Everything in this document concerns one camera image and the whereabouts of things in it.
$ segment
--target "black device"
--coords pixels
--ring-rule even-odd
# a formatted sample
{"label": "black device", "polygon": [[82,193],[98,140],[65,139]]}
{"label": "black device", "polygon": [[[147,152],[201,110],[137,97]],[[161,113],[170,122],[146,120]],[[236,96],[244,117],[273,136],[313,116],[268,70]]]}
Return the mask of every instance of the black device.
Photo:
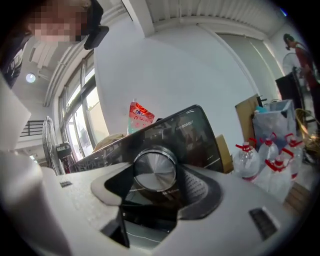
{"label": "black device", "polygon": [[97,0],[91,0],[91,5],[87,9],[87,22],[81,29],[81,34],[77,35],[75,41],[77,43],[87,39],[84,43],[84,49],[92,50],[99,46],[105,35],[109,32],[108,26],[100,25],[104,9]]}
{"label": "black device", "polygon": [[295,70],[275,80],[283,100],[293,100],[295,109],[305,110],[305,101]]}
{"label": "black device", "polygon": [[133,163],[143,151],[161,146],[178,163],[223,172],[220,152],[210,123],[198,105],[193,105],[121,138],[76,162],[72,172],[83,172],[118,163]]}
{"label": "black device", "polygon": [[[126,162],[132,168],[109,180],[105,188],[123,197],[125,220],[166,232],[175,227],[179,210],[186,206],[184,188],[191,184],[179,166],[188,164],[223,172],[214,133],[198,105],[107,145],[75,163],[71,171]],[[92,186],[101,190],[99,182]]]}

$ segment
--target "window frame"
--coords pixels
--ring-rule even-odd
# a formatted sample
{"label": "window frame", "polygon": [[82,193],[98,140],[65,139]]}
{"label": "window frame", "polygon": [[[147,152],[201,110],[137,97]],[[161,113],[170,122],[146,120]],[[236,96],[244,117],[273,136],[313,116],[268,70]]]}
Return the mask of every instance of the window frame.
{"label": "window frame", "polygon": [[[85,158],[85,153],[83,150],[83,147],[80,142],[79,134],[77,131],[77,124],[75,119],[75,113],[78,110],[78,108],[82,105],[82,112],[84,117],[84,122],[86,126],[86,130],[88,133],[89,141],[91,143],[92,148],[94,149],[97,145],[97,142],[95,141],[95,136],[92,131],[90,120],[88,118],[88,107],[87,107],[87,96],[91,93],[91,91],[97,86],[96,85],[96,78],[95,74],[88,79],[87,82],[85,82],[86,79],[86,66],[87,66],[87,60],[92,56],[93,50],[82,59],[81,63],[77,66],[77,68],[74,70],[73,74],[67,81],[66,85],[64,86],[61,95],[58,98],[58,107],[59,107],[59,127],[61,132],[61,137],[63,142],[69,142],[70,143],[70,131],[69,131],[69,120],[72,119],[74,128],[75,128],[75,136],[77,139],[77,143],[79,145],[79,150],[83,158]],[[80,92],[74,97],[72,102],[70,102],[68,108],[67,108],[67,92],[69,88],[69,83],[74,78],[74,75],[79,72],[80,69]],[[73,157],[78,160],[73,146],[72,148],[72,154]]]}

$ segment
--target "window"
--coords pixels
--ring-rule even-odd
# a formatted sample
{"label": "window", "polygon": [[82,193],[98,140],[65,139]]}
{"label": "window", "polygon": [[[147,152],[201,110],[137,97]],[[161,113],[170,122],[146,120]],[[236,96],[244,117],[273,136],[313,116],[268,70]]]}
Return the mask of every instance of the window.
{"label": "window", "polygon": [[96,87],[93,51],[82,60],[59,97],[60,131],[76,161],[109,135]]}
{"label": "window", "polygon": [[95,141],[99,142],[108,136],[109,132],[106,122],[101,122],[101,120],[104,120],[104,115],[100,106],[97,87],[95,87],[86,97],[86,103],[90,126],[92,128]]}

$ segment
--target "silver knob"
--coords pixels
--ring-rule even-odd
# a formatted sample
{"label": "silver knob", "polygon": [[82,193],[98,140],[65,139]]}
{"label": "silver knob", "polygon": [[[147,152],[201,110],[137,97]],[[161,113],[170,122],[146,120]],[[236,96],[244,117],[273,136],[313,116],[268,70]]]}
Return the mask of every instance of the silver knob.
{"label": "silver knob", "polygon": [[142,151],[134,160],[134,178],[150,191],[165,191],[176,182],[176,159],[164,147]]}

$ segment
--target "white device surface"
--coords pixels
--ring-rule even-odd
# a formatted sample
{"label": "white device surface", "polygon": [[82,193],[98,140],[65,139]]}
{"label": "white device surface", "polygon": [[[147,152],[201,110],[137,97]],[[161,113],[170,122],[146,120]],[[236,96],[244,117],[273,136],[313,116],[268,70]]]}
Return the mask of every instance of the white device surface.
{"label": "white device surface", "polygon": [[[0,162],[0,203],[21,236],[42,255],[263,255],[281,243],[295,221],[254,184],[187,166],[219,183],[223,193],[219,206],[202,219],[178,219],[168,235],[130,223],[135,238],[129,235],[131,244],[126,248],[101,232],[117,216],[121,198],[106,190],[102,202],[92,193],[91,184],[101,176],[114,177],[129,163],[56,176],[52,169],[41,168],[24,155],[0,152]],[[62,187],[65,182],[71,184]],[[263,209],[277,228],[266,240],[249,214],[257,208]],[[162,242],[146,244],[141,234],[151,242]]]}

